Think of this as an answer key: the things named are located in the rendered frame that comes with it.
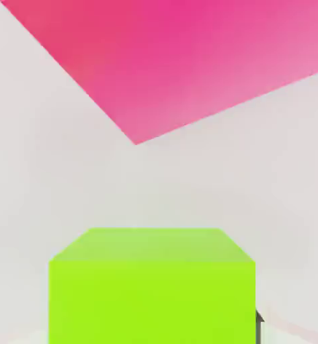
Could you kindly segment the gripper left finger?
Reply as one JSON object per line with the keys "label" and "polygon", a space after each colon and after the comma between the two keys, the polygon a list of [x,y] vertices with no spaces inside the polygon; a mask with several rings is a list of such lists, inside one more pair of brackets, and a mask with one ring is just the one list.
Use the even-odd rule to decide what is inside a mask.
{"label": "gripper left finger", "polygon": [[41,329],[26,333],[15,339],[14,344],[48,344],[48,332]]}

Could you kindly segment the large pink box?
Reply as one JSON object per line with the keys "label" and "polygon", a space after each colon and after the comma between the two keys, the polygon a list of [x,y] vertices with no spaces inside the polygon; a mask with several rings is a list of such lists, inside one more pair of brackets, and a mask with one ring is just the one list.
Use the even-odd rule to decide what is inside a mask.
{"label": "large pink box", "polygon": [[135,144],[318,73],[318,0],[1,0]]}

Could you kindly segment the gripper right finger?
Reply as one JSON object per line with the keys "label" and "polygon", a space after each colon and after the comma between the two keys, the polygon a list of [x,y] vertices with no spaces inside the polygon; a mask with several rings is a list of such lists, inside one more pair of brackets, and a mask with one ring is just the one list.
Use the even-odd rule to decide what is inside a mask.
{"label": "gripper right finger", "polygon": [[[262,315],[258,312],[258,310],[255,310],[255,344],[262,344],[262,324],[264,322],[265,320],[263,319]],[[310,333],[297,325],[288,324],[283,320],[279,320],[275,326],[289,335],[297,336],[304,341],[311,341]]]}

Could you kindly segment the small green cube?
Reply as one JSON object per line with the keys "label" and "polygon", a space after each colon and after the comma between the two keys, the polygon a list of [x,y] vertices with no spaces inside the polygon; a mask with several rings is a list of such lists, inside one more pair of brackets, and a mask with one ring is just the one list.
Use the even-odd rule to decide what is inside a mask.
{"label": "small green cube", "polygon": [[48,344],[257,344],[255,261],[211,228],[93,228],[48,267]]}

